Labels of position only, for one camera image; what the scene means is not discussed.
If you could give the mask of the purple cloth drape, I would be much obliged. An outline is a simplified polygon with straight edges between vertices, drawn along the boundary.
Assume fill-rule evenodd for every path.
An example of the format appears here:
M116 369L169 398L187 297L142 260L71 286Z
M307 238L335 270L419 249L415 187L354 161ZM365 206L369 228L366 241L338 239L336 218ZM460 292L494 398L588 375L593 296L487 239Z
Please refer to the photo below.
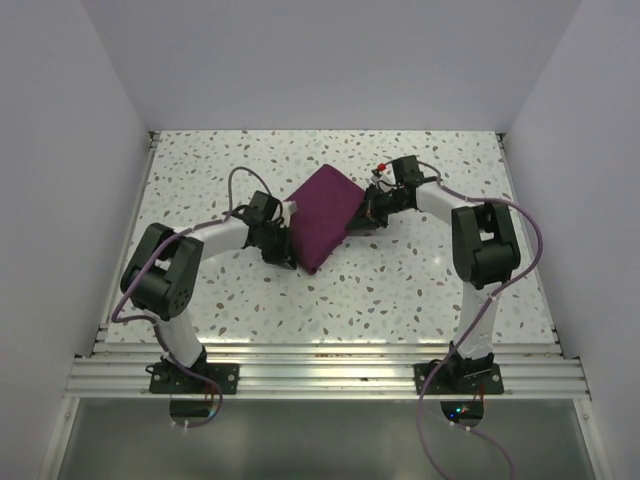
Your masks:
M346 238L346 226L365 192L331 165L316 170L287 201L296 204L290 221L296 262L314 275Z

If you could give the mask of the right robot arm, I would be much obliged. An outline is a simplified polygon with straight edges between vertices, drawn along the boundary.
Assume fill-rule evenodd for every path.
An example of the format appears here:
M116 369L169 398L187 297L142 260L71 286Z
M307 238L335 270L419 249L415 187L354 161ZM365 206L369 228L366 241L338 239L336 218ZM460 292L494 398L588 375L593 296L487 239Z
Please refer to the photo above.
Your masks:
M430 214L450 226L454 270L463 282L459 326L448 352L442 360L419 365L418 376L424 389L438 382L468 392L491 375L501 289L521 263L509 206L449 189L437 168L411 155L374 169L346 229L385 228L390 215L407 210Z

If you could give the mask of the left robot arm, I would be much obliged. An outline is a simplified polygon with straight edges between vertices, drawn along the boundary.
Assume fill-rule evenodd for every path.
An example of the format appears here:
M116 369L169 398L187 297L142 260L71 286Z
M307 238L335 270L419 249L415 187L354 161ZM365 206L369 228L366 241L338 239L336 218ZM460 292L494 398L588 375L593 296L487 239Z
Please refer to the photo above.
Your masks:
M151 324L163 350L162 360L151 367L156 382L174 381L189 393L205 385L217 388L188 312L200 265L226 252L255 248L267 264L296 268L290 233L296 211L294 201L257 191L249 204L221 219L183 229L161 223L146 228L122 274L122 297L111 322Z

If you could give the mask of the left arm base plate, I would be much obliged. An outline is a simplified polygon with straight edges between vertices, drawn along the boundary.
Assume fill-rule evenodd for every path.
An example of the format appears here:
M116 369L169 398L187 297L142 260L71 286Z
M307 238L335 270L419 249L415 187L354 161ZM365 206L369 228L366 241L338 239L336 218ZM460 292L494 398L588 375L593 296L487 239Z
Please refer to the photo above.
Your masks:
M211 394L215 382L223 395L235 395L240 378L239 365L235 363L201 363L189 373L175 364L162 360L148 365L145 372L151 376L149 392L166 395Z

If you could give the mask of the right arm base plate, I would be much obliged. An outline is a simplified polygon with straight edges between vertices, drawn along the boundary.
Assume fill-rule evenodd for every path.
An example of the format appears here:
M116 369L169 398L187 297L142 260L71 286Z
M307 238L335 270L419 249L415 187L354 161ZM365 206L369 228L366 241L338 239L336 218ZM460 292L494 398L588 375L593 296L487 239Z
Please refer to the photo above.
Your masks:
M413 365L416 393L428 379L426 395L501 395L505 392L500 367L494 356L467 359L452 356L440 367L440 360Z

